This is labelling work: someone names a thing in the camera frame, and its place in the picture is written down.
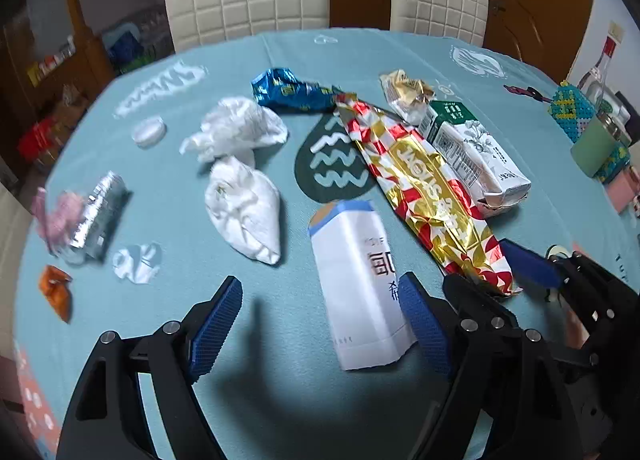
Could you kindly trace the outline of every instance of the crumpled blue wrapper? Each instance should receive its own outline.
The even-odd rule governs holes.
[[[270,68],[251,81],[251,86],[255,101],[267,108],[286,106],[303,112],[327,112],[335,108],[330,88],[300,81],[288,68]]]

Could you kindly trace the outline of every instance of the pink box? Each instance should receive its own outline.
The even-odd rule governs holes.
[[[611,203],[621,213],[638,193],[640,193],[640,175],[632,167],[627,167],[605,186]]]

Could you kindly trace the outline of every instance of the red bottle cap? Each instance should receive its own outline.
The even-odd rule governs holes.
[[[604,43],[603,52],[607,54],[609,57],[613,56],[613,51],[616,48],[616,42],[613,41],[609,36],[607,36],[607,40]]]

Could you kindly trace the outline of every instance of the table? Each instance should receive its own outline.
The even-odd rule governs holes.
[[[526,202],[489,221],[497,237],[542,254],[552,244],[571,249],[577,242],[640,288],[636,219],[619,216],[602,186],[575,165],[571,142],[547,114],[547,104],[503,87],[533,86],[553,96],[556,85],[535,68],[457,39],[377,30],[274,32],[204,46],[116,79],[93,104],[47,182],[50,202],[65,189],[89,192],[108,170],[121,174],[133,191],[103,265],[71,268],[47,254],[33,227],[28,236],[15,337],[57,426],[103,331],[116,330],[123,338],[151,333],[209,299],[228,274],[242,281],[242,310],[212,373],[194,390],[230,460],[405,458],[431,401],[442,400],[444,382],[417,347],[391,366],[349,373],[338,367],[306,233],[319,204],[294,178],[296,155],[320,115],[283,115],[289,140],[257,152],[258,168],[282,196],[277,266],[235,252],[210,223],[207,170],[194,155],[180,156],[178,147],[219,99],[251,97],[251,79],[274,66],[288,66],[302,80],[354,90],[375,104],[385,104],[378,75],[403,68],[433,84],[440,98],[462,100],[532,182]],[[130,132],[152,115],[162,115],[168,132],[156,147],[140,150]],[[377,185],[360,198],[370,199],[382,216],[398,273],[412,270],[430,294],[442,295],[435,262]],[[152,243],[161,248],[162,263],[149,284],[116,277],[111,262],[119,249]],[[73,277],[69,325],[38,291],[47,263]],[[507,307],[523,328],[561,338],[556,304],[524,293]],[[142,376],[142,390],[158,455],[171,459],[148,376]]]

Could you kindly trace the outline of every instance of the crumpled white paper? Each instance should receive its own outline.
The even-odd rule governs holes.
[[[280,259],[280,195],[267,176],[234,156],[211,167],[204,194],[207,212],[222,237],[252,260]]]
[[[185,138],[180,153],[197,151],[198,161],[213,162],[219,156],[237,154],[250,163],[250,150],[283,144],[289,132],[272,110],[246,97],[228,97],[202,119],[200,132]]]

